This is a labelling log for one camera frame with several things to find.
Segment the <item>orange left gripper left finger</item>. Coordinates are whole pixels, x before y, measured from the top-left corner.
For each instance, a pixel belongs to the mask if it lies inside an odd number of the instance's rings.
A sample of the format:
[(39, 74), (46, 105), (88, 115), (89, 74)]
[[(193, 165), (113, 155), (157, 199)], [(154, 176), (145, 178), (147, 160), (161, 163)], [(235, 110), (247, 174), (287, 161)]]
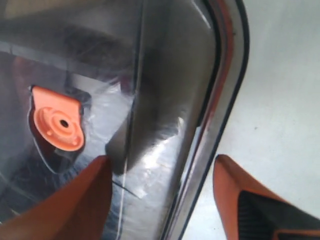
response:
[(52, 196), (0, 226), (2, 240), (99, 240), (111, 207), (112, 163), (101, 155)]

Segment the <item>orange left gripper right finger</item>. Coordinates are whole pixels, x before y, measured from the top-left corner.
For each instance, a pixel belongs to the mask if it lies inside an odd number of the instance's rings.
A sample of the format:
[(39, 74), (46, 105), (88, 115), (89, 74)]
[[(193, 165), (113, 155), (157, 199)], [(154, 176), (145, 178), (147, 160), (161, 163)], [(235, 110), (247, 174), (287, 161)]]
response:
[(279, 197), (232, 158), (213, 167), (213, 197), (228, 240), (318, 240), (320, 220)]

